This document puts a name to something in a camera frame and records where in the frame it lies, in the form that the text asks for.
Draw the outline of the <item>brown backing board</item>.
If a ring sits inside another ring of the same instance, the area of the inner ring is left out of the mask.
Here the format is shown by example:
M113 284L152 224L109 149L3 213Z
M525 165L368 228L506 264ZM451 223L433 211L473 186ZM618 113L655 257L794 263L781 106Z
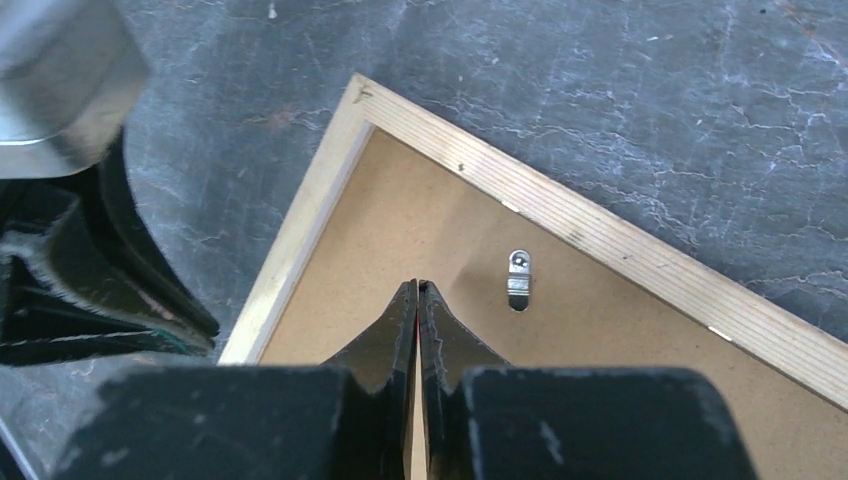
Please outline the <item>brown backing board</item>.
M532 260L530 304L508 305L509 255ZM519 366L671 365L725 397L763 479L843 479L847 416L519 217L394 138L373 134L263 355L316 364L434 282L452 313Z

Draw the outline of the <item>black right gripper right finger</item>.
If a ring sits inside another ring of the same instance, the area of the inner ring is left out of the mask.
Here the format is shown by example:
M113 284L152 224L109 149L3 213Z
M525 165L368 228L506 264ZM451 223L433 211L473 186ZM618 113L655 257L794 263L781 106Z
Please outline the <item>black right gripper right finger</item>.
M431 479L753 479L718 390L677 367L524 368L418 293Z

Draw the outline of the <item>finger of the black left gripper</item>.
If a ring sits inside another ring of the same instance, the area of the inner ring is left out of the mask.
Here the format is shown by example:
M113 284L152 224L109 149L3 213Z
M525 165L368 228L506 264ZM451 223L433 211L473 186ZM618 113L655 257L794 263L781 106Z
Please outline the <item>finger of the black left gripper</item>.
M25 200L1 235L1 362L205 356L214 334L98 251L78 200Z
M183 285L138 213L128 180L122 132L99 163L99 195L131 278L181 323L206 337L215 337L218 322Z

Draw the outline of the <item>white wooden picture frame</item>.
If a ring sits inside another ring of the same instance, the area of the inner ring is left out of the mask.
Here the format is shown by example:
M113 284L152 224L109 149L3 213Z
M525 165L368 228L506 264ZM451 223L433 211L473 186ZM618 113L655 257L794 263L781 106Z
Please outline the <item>white wooden picture frame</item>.
M844 342L361 74L346 86L223 348L221 364L255 364L261 358L376 130L735 347L846 406Z

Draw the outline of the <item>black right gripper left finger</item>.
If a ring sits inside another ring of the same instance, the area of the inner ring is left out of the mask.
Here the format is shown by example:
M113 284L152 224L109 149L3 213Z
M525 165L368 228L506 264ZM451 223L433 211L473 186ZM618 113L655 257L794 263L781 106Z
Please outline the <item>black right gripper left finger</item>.
M418 285L318 365L135 370L103 384L58 479L406 479Z

